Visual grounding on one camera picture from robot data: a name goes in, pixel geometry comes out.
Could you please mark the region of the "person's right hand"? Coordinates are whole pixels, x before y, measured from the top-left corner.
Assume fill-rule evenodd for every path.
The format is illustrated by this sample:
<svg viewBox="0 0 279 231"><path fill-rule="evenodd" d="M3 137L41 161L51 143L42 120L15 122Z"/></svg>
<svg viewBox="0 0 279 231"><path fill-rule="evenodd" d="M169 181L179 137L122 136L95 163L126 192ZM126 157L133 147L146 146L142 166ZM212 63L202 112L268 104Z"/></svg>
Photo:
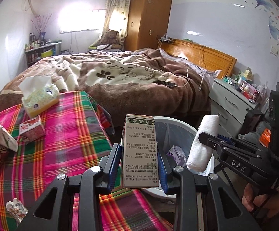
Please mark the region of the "person's right hand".
<svg viewBox="0 0 279 231"><path fill-rule="evenodd" d="M242 196L242 205L249 211L253 211L255 207L262 206L267 209L267 217L272 218L279 212L279 193L271 196L267 194L258 195L255 197L253 187L247 184L244 188L244 195Z"/></svg>

